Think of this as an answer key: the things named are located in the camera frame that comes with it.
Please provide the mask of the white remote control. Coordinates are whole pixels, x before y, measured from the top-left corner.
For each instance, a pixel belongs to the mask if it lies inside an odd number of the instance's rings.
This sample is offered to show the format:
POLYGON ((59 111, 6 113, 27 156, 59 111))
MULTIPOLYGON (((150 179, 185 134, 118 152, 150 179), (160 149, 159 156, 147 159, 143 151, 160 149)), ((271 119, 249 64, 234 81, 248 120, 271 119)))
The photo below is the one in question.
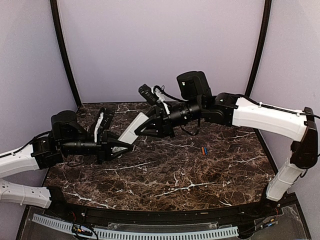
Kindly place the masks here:
POLYGON ((117 140, 132 145, 138 138, 135 130, 148 119, 147 115, 140 112, 117 140))

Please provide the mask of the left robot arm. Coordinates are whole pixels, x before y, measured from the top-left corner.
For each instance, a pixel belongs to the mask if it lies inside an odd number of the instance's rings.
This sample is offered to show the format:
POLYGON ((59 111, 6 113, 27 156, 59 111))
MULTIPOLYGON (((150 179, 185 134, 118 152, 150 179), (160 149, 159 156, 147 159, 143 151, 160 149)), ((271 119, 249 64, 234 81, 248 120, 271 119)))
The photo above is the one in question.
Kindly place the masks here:
POLYGON ((72 110, 51 117, 51 130, 41 133, 24 146, 0 156, 0 200, 20 205, 51 208, 60 218, 67 218, 70 206, 56 187, 32 187, 6 181, 4 178, 31 170, 47 169, 68 156, 96 156, 102 164, 133 149, 134 140, 117 136, 108 130, 114 113, 101 108, 91 131, 86 131, 72 110))

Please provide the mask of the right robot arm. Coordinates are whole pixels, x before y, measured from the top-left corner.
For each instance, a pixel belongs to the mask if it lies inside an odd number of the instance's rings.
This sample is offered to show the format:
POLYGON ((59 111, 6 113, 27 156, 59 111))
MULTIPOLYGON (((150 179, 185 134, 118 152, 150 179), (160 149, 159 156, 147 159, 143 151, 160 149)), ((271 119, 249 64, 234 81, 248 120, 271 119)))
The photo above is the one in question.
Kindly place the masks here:
POLYGON ((220 93, 212 95, 206 76, 202 71, 180 74, 177 83, 181 100, 165 109, 160 103, 155 86, 142 85, 138 92, 153 106, 148 120, 134 131, 138 136, 174 137, 174 128, 201 119, 227 127, 249 127, 285 136, 292 140, 291 156, 278 170, 266 187, 265 198, 255 205, 255 213, 266 217, 275 208, 284 193, 299 176, 318 161, 318 130, 316 115, 309 107, 292 110, 256 102, 242 94, 220 93))

